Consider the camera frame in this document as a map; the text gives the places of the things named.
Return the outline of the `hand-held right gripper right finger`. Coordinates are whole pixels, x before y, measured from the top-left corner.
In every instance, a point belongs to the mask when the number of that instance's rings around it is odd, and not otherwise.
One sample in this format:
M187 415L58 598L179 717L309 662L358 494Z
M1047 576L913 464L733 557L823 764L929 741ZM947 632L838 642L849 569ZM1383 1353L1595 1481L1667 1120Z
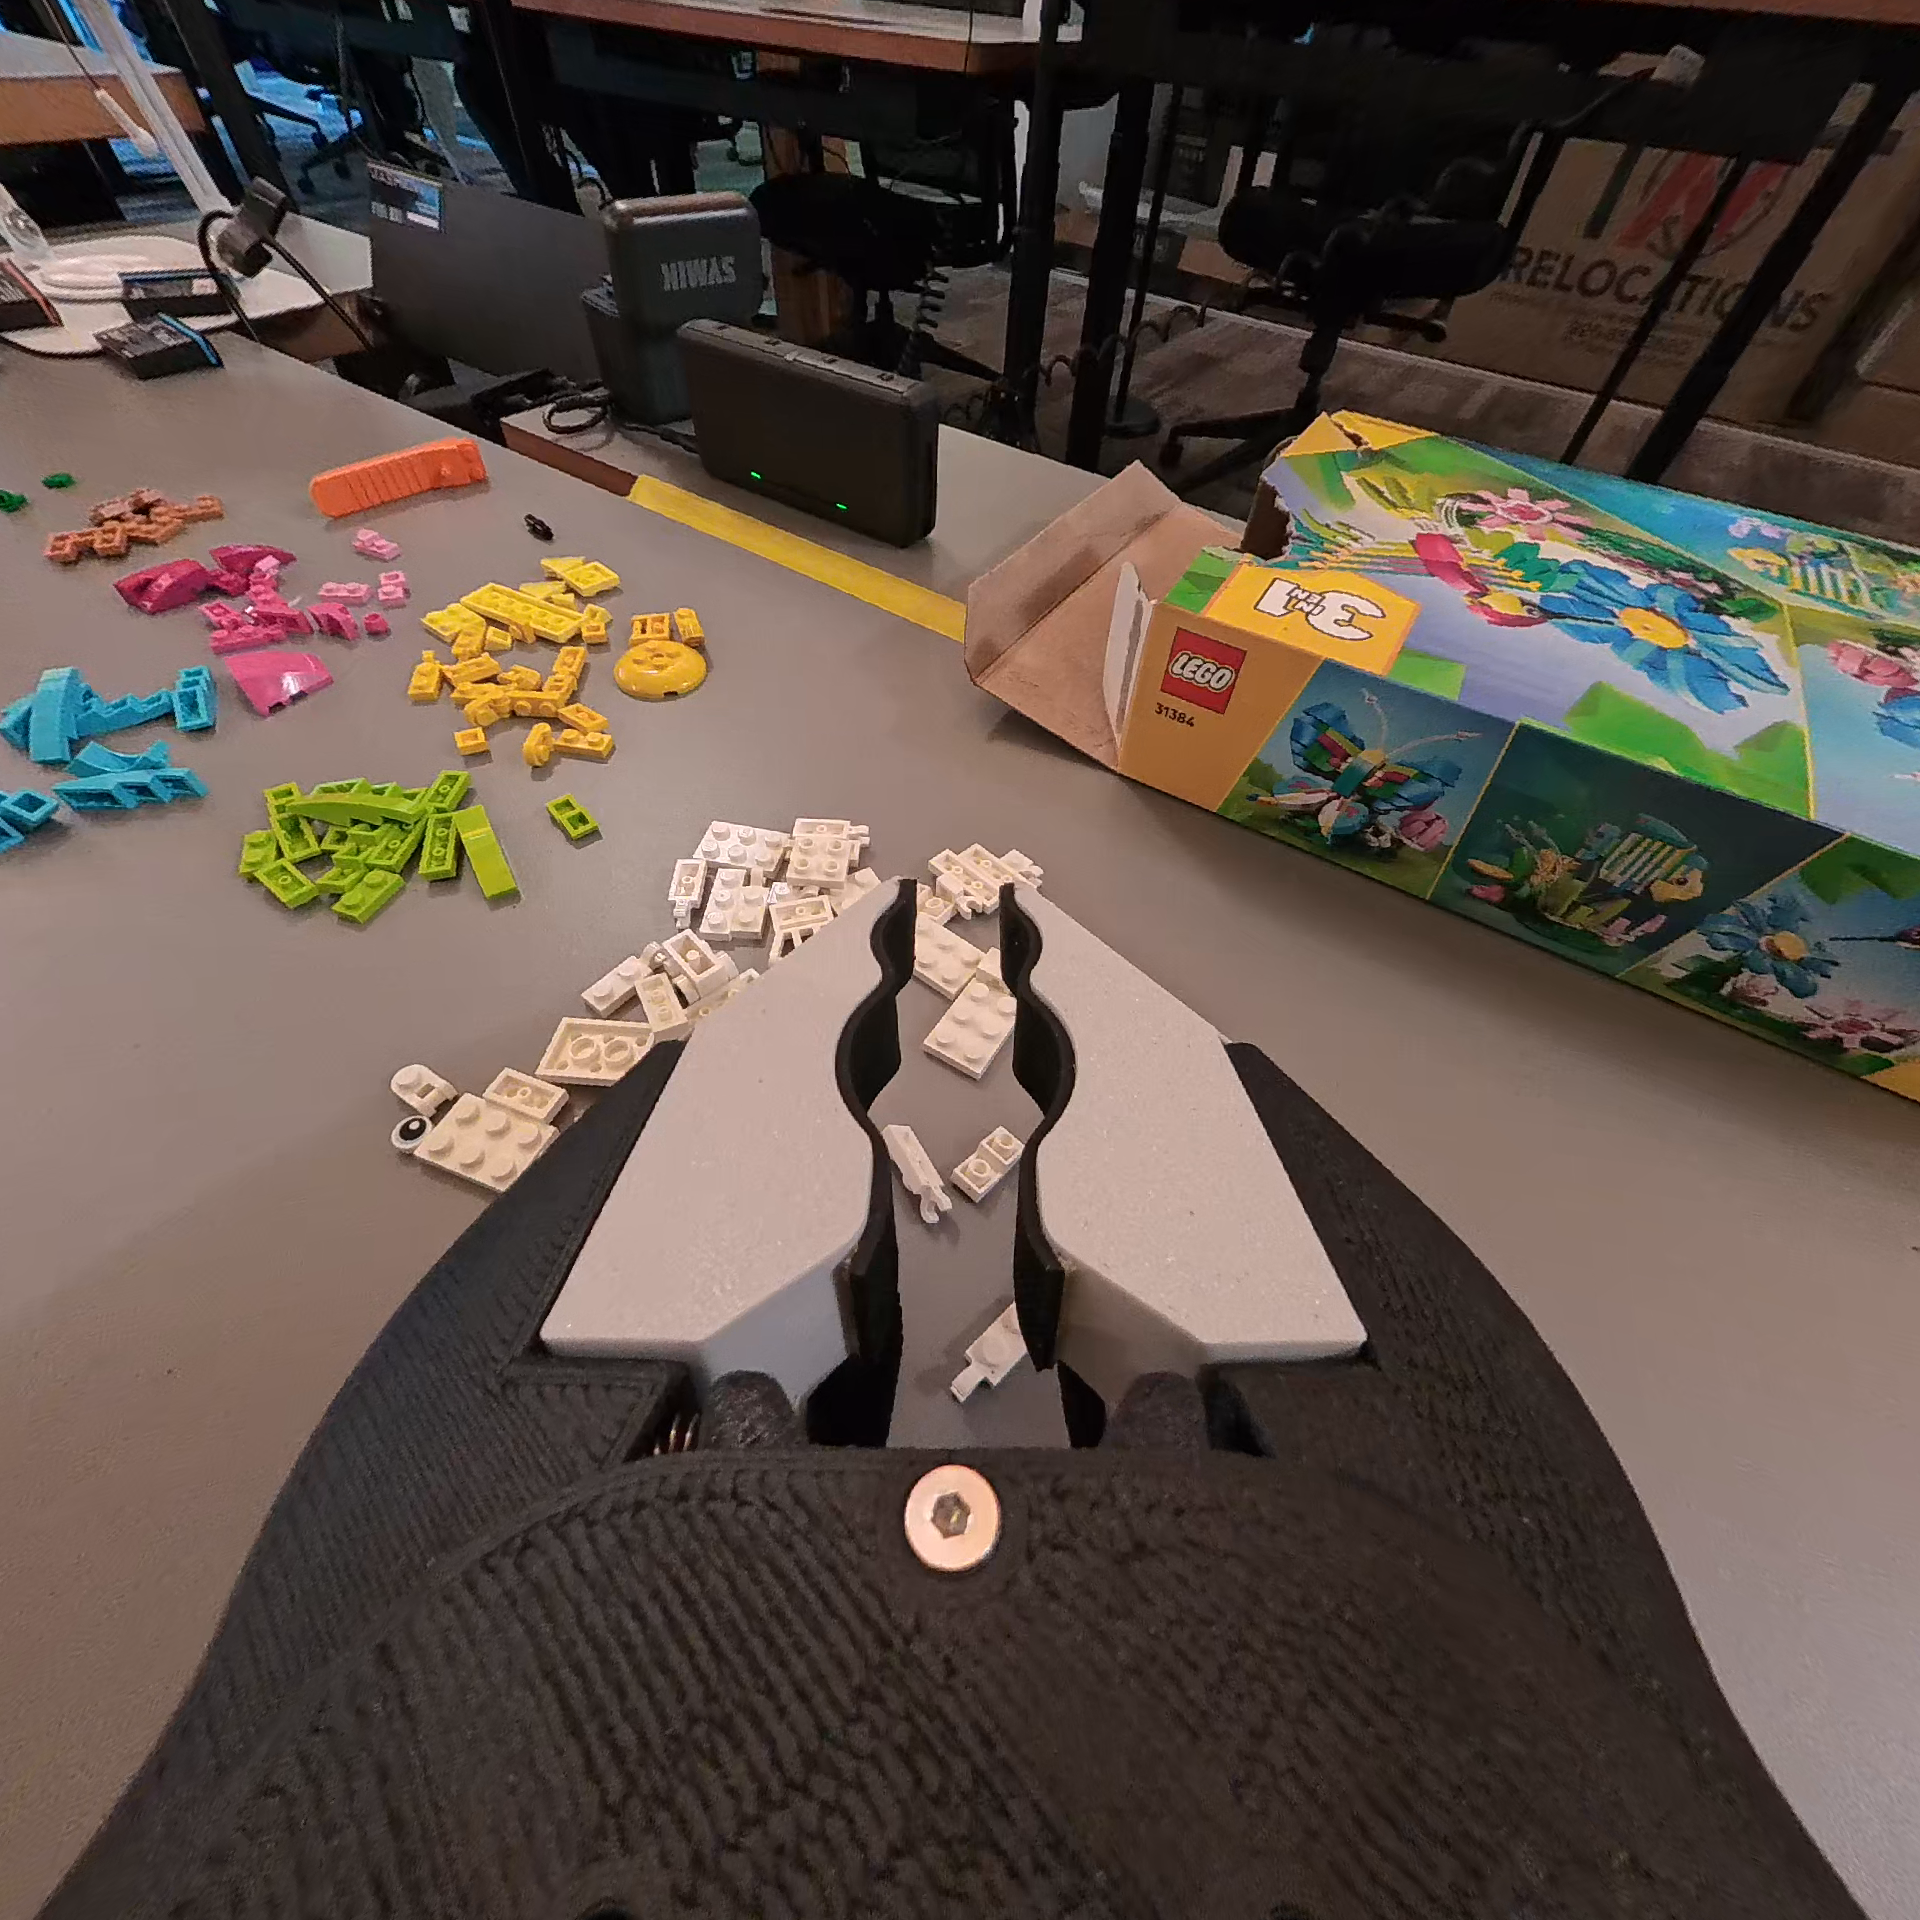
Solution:
M1358 1353L1361 1316L1250 1090L1267 1057L1026 886L1002 892L998 967L1038 1113L1014 1200L1038 1368L1119 1393Z

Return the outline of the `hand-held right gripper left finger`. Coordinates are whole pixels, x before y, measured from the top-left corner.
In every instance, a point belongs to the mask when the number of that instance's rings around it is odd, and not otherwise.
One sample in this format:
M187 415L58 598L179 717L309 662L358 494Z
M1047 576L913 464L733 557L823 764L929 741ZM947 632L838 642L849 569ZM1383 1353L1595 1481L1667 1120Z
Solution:
M700 1384L833 1376L877 1402L902 1345L892 1161L873 1104L902 1063L916 894L890 879L685 1041L541 1326L565 1357Z

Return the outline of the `pile of white lego pieces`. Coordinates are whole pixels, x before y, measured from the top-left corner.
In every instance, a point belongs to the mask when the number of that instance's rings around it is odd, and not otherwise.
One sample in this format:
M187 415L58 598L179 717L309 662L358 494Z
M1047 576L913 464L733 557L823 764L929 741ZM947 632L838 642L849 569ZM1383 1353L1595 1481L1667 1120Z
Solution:
M601 1097L593 1118L604 1114L612 1095L647 1095L647 1120L682 1046L708 1016L890 881L858 863L869 840L870 831L849 821L801 818L790 831L710 822L697 853L675 866L668 886L673 934L597 977L582 993L588 1015L557 1023L534 1070L503 1070L483 1093L461 1093L420 1063L393 1074L390 1093L402 1104L390 1128L393 1149L452 1182L505 1192L562 1140L577 1095ZM1014 1001L1002 984L998 950L974 946L951 926L954 916L994 911L998 879L1038 881L1039 868L1020 853L994 857L966 847L934 855L931 881L916 888L906 1010L929 1013L931 997L941 997L924 1037L925 1056L959 1071L990 1070L1012 1036ZM998 1125L945 1168L906 1118L876 1111L883 1100L885 1090L870 1113L892 1161L893 1200L897 1191L906 1192L931 1231L945 1226L955 1194L982 1201L1021 1157L1017 1134ZM634 1143L615 1152L612 1184ZM589 1200L578 1247L562 1257L561 1286L611 1188ZM541 1353L593 1360L549 1351L545 1318L534 1333Z

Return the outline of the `pile of lime lego pieces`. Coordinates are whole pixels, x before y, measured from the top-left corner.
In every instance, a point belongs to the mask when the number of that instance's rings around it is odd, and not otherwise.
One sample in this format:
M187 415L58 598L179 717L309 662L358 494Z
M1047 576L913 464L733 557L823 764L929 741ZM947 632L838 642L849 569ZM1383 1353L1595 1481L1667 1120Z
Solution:
M411 886L451 892L466 881L490 908L522 897L509 846L466 769L422 784L279 781L263 789L261 807L236 876L285 911L327 910L363 927Z

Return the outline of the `pile of yellow lego pieces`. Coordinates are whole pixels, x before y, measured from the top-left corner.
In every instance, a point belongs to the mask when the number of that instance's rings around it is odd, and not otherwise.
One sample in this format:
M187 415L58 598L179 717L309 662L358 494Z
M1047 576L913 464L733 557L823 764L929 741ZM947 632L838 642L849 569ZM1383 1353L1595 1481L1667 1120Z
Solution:
M625 586L601 560L557 554L425 610L407 703L442 709L461 758L490 758L508 733L533 769L612 761L626 706L678 703L710 674L697 610L629 605Z

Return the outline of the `colourful cardboard lego box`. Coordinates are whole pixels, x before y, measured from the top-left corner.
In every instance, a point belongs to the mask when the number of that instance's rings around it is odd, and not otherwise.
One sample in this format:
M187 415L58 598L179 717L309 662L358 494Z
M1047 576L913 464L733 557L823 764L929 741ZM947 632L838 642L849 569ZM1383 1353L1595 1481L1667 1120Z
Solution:
M1129 465L964 662L1135 784L1917 1095L1914 544L1372 415L1237 536Z

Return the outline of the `pile of pink lego pieces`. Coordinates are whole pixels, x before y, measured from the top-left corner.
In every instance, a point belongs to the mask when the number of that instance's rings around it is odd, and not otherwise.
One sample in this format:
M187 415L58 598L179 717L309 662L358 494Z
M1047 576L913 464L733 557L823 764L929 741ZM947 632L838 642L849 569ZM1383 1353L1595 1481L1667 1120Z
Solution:
M122 600L143 616L194 610L207 628L207 650L227 662L242 702L275 714L332 686L332 672L309 642L382 639L393 614L411 600L402 566L371 580L323 583L311 598L284 590L294 557L268 544L228 544L207 560L166 560L115 580Z

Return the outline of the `pile of light blue lego pieces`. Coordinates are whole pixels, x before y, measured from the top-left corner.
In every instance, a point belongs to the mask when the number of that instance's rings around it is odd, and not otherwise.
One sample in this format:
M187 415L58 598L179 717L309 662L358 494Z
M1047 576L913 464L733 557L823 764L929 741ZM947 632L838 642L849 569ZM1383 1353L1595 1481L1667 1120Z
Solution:
M153 692L105 698L77 666L47 666L29 695L3 713L5 745L47 780L43 785L3 790L3 849L22 847L65 815L133 812L198 801L206 781L174 758L166 741L124 751L111 736L156 729L183 736L218 726L219 692L211 666L191 662Z

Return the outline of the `pile of brown lego pieces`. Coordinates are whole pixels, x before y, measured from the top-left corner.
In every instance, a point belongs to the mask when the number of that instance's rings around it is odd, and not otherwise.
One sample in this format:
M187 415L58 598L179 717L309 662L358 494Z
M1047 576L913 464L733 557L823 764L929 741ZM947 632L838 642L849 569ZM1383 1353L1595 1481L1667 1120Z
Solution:
M97 503L86 524L47 534L42 554L58 566L82 560L124 560L138 545L163 545L187 528L225 519L225 503L215 494L172 497L156 489L133 489Z

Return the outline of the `yellow tape strip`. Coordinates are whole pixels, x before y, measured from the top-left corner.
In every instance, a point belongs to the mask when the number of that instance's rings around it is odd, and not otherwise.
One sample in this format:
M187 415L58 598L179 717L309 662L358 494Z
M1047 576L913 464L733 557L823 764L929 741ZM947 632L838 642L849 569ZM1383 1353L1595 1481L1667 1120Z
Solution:
M963 642L966 636L964 600L909 583L885 566L858 560L803 534L786 533L765 519L690 494L684 486L673 486L650 473L634 477L626 497L630 505L661 519L751 552L759 560L769 560L916 628L955 642Z

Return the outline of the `black power station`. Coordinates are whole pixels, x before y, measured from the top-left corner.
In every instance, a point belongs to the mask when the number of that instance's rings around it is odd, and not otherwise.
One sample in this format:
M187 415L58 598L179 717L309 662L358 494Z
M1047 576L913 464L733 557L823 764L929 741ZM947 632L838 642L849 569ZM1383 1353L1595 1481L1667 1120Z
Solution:
M719 320L678 327L705 468L892 545L939 516L941 397L924 380Z

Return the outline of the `orange brick separator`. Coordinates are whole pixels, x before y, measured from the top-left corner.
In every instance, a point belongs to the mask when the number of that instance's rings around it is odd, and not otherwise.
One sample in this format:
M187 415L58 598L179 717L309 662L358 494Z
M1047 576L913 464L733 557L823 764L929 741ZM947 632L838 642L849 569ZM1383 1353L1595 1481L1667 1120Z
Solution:
M474 438L437 438L319 471L306 492L323 516L347 519L371 516L417 496L479 486L487 480L490 468Z

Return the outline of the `grey charger device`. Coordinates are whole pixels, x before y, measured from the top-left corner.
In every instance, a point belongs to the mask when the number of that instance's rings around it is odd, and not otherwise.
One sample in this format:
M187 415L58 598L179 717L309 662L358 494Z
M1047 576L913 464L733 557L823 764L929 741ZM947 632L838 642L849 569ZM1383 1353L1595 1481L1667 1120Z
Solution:
M599 207L607 274L582 289L601 385L619 415L689 415L678 332L693 320L748 327L764 295L761 223L733 190L617 198Z

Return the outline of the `black flat monitor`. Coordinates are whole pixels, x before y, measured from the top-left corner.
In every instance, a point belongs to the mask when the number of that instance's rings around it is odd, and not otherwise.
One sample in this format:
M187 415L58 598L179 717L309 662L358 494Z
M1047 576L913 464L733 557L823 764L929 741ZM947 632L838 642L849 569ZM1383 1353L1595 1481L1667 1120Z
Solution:
M582 295L607 274L599 222L371 159L369 246L405 342L492 374L597 381Z

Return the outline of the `black office chair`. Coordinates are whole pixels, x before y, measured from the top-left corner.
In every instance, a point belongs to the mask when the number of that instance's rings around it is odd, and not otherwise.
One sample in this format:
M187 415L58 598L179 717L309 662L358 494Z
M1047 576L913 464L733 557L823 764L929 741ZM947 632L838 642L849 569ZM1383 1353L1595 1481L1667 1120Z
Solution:
M1309 198L1283 183L1237 191L1220 214L1220 246L1267 277L1274 304L1305 318L1302 384L1281 409L1170 425L1158 461L1175 468L1191 440L1233 440L1233 449L1193 471L1191 484L1203 486L1298 434L1319 417L1337 345L1353 327L1439 341L1438 322L1393 318L1389 308L1475 296L1495 284L1531 205L1524 180L1537 138L1537 127L1516 127L1499 158L1460 152L1423 190L1370 207Z

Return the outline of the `black webcam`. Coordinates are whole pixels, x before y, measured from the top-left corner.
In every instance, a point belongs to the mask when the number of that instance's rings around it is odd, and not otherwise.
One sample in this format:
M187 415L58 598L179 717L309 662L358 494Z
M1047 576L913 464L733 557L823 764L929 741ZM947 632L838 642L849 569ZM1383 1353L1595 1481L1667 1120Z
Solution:
M281 184L265 176L252 176L236 205L204 210L197 226L204 271L227 284L252 281L263 274L290 207L292 204Z

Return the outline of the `dark frame wooden desk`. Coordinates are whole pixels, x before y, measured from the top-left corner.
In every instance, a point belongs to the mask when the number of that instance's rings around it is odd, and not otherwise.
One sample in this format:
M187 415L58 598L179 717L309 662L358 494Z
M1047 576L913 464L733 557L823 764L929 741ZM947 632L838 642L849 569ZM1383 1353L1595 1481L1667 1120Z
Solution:
M1068 112L1114 96L1071 5L514 1L557 85L907 159L981 200L1012 257L994 436L1035 446Z

